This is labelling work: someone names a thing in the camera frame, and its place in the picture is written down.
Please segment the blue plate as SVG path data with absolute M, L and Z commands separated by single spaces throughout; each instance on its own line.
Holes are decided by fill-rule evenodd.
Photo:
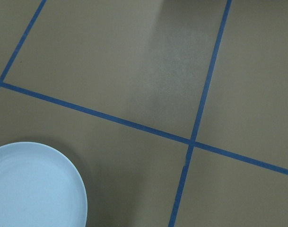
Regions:
M 61 152 L 35 142 L 0 146 L 0 227 L 84 227 L 87 194 Z

